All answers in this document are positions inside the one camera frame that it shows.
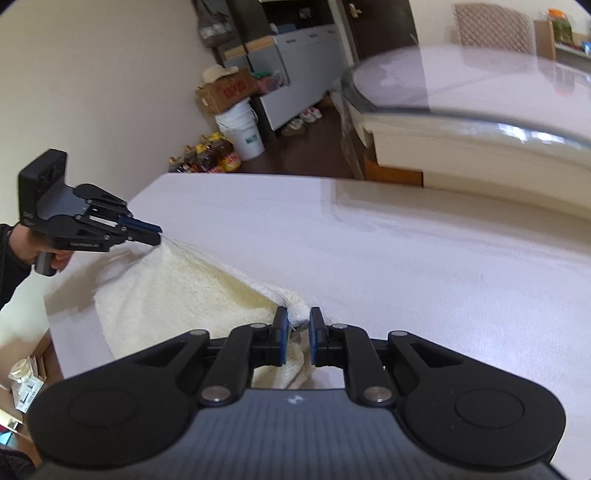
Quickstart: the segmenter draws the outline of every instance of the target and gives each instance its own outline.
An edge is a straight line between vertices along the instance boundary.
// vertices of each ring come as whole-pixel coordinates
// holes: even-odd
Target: white container
[[[240,160],[250,160],[265,151],[261,134],[256,127],[258,118],[249,104],[250,98],[215,116],[220,131],[234,144]]]
[[[35,357],[28,356],[19,360],[10,370],[8,378],[14,380],[12,396],[15,408],[26,413],[43,386]]]

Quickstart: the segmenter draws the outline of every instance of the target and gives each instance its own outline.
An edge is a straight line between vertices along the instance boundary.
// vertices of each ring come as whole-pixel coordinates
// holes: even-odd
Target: white bucket
[[[250,98],[215,116],[220,131],[234,144],[240,160],[250,160],[265,151],[261,134],[256,127],[258,118],[248,103]]]

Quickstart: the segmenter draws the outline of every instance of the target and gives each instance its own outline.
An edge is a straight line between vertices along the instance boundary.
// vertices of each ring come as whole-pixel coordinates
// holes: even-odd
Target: straw hat
[[[238,67],[230,67],[225,69],[221,65],[213,65],[208,67],[203,72],[203,81],[205,83],[213,83],[222,77],[233,75],[238,72]]]

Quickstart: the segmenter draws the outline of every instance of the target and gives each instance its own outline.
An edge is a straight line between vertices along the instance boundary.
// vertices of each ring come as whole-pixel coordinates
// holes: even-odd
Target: white towel
[[[292,329],[310,314],[310,307],[297,294],[257,283],[239,270],[167,238],[95,294],[96,311],[115,358],[195,328],[219,338],[240,325],[271,323],[278,305],[287,307]],[[253,386],[298,388],[312,368],[307,332],[292,330],[287,364],[257,368]]]

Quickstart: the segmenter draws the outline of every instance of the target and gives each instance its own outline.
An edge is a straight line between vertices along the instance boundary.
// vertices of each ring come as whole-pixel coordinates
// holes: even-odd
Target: white wall
[[[136,195],[210,131],[193,94],[211,63],[190,0],[17,0],[0,16],[0,222],[48,148],[69,153],[68,183]],[[0,313],[0,383],[47,328],[45,284],[32,275]]]
[[[455,24],[453,0],[410,0],[418,41],[421,45],[449,43]],[[573,31],[588,33],[589,15],[575,0],[490,0],[487,3],[518,10],[538,20],[549,8],[558,8],[569,16]]]

